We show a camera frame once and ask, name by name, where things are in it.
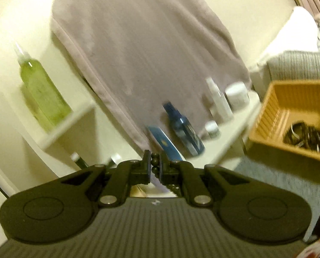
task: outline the yellow basket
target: yellow basket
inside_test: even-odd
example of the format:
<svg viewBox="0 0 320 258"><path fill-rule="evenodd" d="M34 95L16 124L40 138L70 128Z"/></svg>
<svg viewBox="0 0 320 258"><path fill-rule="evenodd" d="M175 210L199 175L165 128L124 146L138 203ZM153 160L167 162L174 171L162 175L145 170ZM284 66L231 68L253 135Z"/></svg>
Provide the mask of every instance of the yellow basket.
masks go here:
<svg viewBox="0 0 320 258"><path fill-rule="evenodd" d="M297 121L320 130L320 80L273 81L249 139L320 161L320 152L283 143L284 135Z"/></svg>

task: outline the pinkish gray cloth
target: pinkish gray cloth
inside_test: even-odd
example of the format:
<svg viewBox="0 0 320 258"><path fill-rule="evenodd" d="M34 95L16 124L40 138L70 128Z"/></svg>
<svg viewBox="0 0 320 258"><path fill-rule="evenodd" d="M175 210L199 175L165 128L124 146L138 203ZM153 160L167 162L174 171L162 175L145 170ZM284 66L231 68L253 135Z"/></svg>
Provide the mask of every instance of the pinkish gray cloth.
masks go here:
<svg viewBox="0 0 320 258"><path fill-rule="evenodd" d="M171 137L165 101L200 132L211 120L205 78L221 90L248 71L204 0L55 0L52 30L134 142L147 126Z"/></svg>

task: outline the white shelf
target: white shelf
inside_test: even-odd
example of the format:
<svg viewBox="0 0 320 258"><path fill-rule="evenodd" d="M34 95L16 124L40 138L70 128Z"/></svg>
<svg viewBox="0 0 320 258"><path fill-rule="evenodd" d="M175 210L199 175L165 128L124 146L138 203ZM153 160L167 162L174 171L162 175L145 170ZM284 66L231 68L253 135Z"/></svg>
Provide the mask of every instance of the white shelf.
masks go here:
<svg viewBox="0 0 320 258"><path fill-rule="evenodd" d="M51 146L72 125L95 107L94 100L89 97L80 97L77 100L67 100L65 98L72 112L55 129L46 132L27 107L20 88L5 94L5 96L25 130L42 150Z"/></svg>
<svg viewBox="0 0 320 258"><path fill-rule="evenodd" d="M241 133L247 128L249 119L260 111L260 100L256 92L248 93L250 98L249 105L234 113L234 119L219 125L221 135L217 139L204 141L205 151L197 157L187 158L186 160L196 168L204 168L206 164L216 164L219 162L231 145L240 137Z"/></svg>

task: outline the blue bottle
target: blue bottle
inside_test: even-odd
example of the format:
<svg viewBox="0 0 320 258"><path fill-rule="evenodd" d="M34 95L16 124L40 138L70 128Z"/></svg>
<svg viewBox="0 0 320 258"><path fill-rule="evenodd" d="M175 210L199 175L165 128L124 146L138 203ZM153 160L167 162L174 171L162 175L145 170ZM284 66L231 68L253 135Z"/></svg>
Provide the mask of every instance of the blue bottle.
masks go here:
<svg viewBox="0 0 320 258"><path fill-rule="evenodd" d="M171 102L163 104L163 107L168 114L172 129L181 139L192 156L197 156L203 153L205 147L201 139L197 136L195 130L192 128L187 117L181 115L180 112L173 107Z"/></svg>

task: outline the green bottle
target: green bottle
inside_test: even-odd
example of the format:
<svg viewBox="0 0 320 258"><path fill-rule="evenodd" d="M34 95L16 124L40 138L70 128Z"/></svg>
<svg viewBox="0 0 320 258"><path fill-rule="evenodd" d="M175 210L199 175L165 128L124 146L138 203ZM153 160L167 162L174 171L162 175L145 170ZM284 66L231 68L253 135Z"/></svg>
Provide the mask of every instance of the green bottle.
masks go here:
<svg viewBox="0 0 320 258"><path fill-rule="evenodd" d="M15 52L20 65L20 76L24 82L23 92L26 100L32 100L31 109L40 125L47 131L57 126L71 108L61 96L42 64L15 43Z"/></svg>

